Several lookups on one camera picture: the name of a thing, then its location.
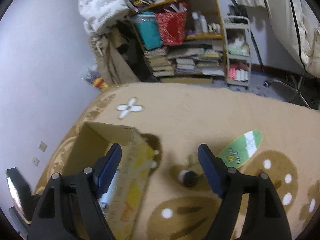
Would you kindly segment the green Pochacco oval board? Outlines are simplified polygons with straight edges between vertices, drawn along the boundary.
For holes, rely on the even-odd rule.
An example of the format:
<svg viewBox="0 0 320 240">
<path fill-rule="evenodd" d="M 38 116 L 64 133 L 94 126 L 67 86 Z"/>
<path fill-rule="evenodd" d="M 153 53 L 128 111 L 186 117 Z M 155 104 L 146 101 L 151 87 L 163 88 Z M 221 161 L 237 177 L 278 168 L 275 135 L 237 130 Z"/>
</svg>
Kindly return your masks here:
<svg viewBox="0 0 320 240">
<path fill-rule="evenodd" d="M 222 159 L 227 167 L 238 169 L 257 152 L 262 140 L 262 131 L 248 131 L 227 145 L 217 157 Z"/>
</svg>

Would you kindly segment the black car key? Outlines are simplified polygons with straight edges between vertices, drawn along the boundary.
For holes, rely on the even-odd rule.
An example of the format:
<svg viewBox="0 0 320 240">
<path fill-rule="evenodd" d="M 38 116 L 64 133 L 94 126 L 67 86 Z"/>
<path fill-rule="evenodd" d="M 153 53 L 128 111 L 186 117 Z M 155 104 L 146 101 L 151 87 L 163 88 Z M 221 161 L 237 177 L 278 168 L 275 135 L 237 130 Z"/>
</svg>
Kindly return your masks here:
<svg viewBox="0 0 320 240">
<path fill-rule="evenodd" d="M 183 170 L 180 172 L 178 179 L 185 187 L 193 187 L 198 182 L 198 174 L 191 170 Z"/>
</svg>

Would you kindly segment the cardboard box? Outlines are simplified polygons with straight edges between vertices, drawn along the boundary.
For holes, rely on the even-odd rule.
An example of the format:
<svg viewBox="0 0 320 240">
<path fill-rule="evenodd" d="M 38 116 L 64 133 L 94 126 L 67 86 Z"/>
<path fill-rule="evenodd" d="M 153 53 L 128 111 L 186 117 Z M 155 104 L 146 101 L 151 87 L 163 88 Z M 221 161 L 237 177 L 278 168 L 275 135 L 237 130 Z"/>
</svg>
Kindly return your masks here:
<svg viewBox="0 0 320 240">
<path fill-rule="evenodd" d="M 56 150 L 52 167 L 63 175 L 78 173 L 92 167 L 113 144 L 121 146 L 120 174 L 104 216 L 116 239 L 130 239 L 155 158 L 136 128 L 93 121 L 73 126 Z"/>
</svg>

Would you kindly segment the light blue bottle with strap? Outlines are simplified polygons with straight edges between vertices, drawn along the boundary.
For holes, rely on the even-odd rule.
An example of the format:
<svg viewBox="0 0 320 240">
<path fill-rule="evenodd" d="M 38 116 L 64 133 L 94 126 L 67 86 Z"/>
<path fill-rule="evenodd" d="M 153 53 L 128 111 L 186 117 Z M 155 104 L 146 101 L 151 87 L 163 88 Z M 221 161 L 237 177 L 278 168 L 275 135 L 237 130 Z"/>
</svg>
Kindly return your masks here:
<svg viewBox="0 0 320 240">
<path fill-rule="evenodd" d="M 110 186 L 109 186 L 107 192 L 104 193 L 99 198 L 99 205 L 100 205 L 100 208 L 101 208 L 104 215 L 108 214 L 108 208 L 112 202 L 112 199 L 113 199 L 116 187 L 117 187 L 117 179 L 118 179 L 119 174 L 120 174 L 120 170 L 117 169 L 113 178 L 112 178 L 112 181 L 110 183 Z"/>
</svg>

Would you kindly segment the gold card tag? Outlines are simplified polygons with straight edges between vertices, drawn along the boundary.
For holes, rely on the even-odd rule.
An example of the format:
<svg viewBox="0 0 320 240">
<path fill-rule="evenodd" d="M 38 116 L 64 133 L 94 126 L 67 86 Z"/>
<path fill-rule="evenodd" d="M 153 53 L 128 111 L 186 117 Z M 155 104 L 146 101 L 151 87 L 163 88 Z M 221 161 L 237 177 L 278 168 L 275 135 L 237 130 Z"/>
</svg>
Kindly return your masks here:
<svg viewBox="0 0 320 240">
<path fill-rule="evenodd" d="M 193 153 L 187 157 L 187 167 L 189 170 L 195 172 L 198 176 L 203 175 L 203 169 L 198 159 L 197 154 Z"/>
</svg>

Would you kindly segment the beige patterned carpet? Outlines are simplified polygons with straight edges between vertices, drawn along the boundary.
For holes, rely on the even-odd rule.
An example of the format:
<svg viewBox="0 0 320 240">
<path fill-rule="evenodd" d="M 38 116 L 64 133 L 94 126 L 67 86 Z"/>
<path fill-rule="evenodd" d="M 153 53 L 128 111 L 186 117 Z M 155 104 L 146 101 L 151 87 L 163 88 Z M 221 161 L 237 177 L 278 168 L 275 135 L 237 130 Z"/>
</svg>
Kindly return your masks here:
<svg viewBox="0 0 320 240">
<path fill-rule="evenodd" d="M 187 157 L 196 154 L 199 145 L 207 144 L 217 155 L 255 129 L 262 131 L 263 140 L 240 172 L 270 176 L 293 239 L 319 208 L 317 110 L 228 89 L 132 83 L 101 93 L 73 126 L 86 121 L 134 127 L 155 152 L 130 239 L 202 239 L 221 201 L 204 176 L 187 188 L 178 174 L 188 168 Z M 44 190 L 53 173 L 62 174 L 52 167 L 55 156 L 54 152 L 36 193 Z"/>
</svg>

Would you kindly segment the plush toy bag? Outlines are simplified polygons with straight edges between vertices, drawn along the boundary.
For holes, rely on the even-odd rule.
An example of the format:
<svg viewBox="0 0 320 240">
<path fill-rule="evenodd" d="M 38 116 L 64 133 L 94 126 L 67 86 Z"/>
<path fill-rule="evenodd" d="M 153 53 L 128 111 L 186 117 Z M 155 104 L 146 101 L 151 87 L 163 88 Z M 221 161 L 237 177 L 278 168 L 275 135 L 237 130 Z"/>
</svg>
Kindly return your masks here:
<svg viewBox="0 0 320 240">
<path fill-rule="evenodd" d="M 108 89 L 108 85 L 99 73 L 97 65 L 87 68 L 83 72 L 82 79 L 100 91 L 106 91 Z"/>
</svg>

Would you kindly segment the khaki hanging coat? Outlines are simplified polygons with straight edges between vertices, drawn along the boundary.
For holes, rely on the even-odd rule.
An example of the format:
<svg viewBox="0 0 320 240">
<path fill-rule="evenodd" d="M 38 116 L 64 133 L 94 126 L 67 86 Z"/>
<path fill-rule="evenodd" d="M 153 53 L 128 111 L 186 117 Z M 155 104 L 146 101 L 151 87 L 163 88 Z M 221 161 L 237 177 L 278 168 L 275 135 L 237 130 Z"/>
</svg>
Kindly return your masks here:
<svg viewBox="0 0 320 240">
<path fill-rule="evenodd" d="M 118 28 L 113 27 L 103 35 L 91 36 L 89 43 L 95 55 L 98 72 L 108 86 L 140 81 L 118 51 L 119 47 L 127 45 Z"/>
</svg>

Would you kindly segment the white utility cart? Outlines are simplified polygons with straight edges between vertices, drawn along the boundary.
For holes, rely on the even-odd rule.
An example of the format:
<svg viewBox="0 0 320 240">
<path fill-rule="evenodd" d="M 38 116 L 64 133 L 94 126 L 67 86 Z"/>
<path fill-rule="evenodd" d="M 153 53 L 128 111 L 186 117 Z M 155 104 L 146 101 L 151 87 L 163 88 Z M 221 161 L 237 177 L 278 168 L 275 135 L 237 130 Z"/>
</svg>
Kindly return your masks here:
<svg viewBox="0 0 320 240">
<path fill-rule="evenodd" d="M 229 15 L 223 19 L 226 52 L 226 84 L 249 89 L 252 55 L 251 26 L 244 16 Z"/>
</svg>

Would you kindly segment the wooden bookshelf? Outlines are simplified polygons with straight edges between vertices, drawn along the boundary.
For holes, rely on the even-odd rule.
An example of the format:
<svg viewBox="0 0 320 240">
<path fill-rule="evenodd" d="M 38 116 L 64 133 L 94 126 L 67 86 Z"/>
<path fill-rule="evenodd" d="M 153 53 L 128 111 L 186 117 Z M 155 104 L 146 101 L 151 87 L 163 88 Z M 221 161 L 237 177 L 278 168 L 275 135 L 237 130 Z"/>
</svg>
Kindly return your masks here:
<svg viewBox="0 0 320 240">
<path fill-rule="evenodd" d="M 159 12 L 187 13 L 184 42 L 179 46 L 166 46 L 167 56 L 174 64 L 175 73 L 174 76 L 169 77 L 225 75 L 225 38 L 217 0 L 159 0 L 141 6 L 137 14 L 143 11 L 151 11 L 155 14 Z M 137 36 L 144 59 L 146 48 L 131 18 L 130 23 Z"/>
</svg>

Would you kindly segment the cream bedding pillow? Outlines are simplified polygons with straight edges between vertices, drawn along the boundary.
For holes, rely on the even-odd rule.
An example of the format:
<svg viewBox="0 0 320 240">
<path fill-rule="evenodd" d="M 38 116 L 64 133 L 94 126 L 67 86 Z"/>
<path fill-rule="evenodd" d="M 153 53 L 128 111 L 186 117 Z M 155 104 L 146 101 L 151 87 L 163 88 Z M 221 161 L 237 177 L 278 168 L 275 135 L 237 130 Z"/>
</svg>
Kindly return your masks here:
<svg viewBox="0 0 320 240">
<path fill-rule="evenodd" d="M 319 77 L 319 20 L 306 0 L 265 0 L 277 40 L 300 67 Z"/>
</svg>

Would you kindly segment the teal storage bag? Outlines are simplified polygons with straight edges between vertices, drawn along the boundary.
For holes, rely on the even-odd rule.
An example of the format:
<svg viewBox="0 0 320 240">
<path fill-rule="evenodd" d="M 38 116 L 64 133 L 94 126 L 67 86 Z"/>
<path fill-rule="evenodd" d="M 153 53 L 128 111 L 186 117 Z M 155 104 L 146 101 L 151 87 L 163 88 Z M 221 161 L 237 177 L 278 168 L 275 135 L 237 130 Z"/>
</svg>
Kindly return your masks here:
<svg viewBox="0 0 320 240">
<path fill-rule="evenodd" d="M 131 21 L 137 28 L 146 50 L 153 50 L 163 46 L 154 12 L 143 11 L 133 16 Z"/>
</svg>

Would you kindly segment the white puffy jacket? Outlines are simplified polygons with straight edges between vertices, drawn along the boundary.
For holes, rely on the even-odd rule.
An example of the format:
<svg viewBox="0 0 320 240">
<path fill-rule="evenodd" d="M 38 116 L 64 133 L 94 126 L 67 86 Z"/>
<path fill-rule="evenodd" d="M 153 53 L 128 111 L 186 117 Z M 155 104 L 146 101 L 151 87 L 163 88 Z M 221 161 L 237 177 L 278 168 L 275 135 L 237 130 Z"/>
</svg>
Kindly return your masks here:
<svg viewBox="0 0 320 240">
<path fill-rule="evenodd" d="M 79 14 L 89 35 L 104 34 L 130 12 L 126 0 L 78 0 Z"/>
</svg>

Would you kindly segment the wall socket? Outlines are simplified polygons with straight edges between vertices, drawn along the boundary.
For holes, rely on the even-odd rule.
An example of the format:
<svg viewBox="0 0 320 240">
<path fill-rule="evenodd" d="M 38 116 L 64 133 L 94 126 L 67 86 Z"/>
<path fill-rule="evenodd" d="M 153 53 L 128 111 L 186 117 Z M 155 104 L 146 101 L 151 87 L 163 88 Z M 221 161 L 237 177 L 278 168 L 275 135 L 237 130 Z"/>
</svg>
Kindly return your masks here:
<svg viewBox="0 0 320 240">
<path fill-rule="evenodd" d="M 36 157 L 33 157 L 33 159 L 31 160 L 31 162 L 32 162 L 32 164 L 33 164 L 34 166 L 38 166 L 39 163 L 40 163 L 40 160 L 37 159 Z"/>
<path fill-rule="evenodd" d="M 45 152 L 47 147 L 48 145 L 42 141 L 39 143 L 39 146 L 38 146 L 39 150 L 41 150 L 42 152 Z"/>
</svg>

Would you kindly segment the wall socket upper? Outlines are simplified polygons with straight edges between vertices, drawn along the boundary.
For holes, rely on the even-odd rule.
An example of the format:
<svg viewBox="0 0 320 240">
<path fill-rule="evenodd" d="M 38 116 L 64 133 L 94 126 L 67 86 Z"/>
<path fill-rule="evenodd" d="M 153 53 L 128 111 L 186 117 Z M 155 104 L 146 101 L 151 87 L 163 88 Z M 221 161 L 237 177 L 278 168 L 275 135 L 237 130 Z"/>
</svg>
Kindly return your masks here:
<svg viewBox="0 0 320 240">
<path fill-rule="evenodd" d="M 39 150 L 41 150 L 42 152 L 45 152 L 47 147 L 48 145 L 42 141 L 39 143 L 39 146 L 38 146 Z"/>
</svg>

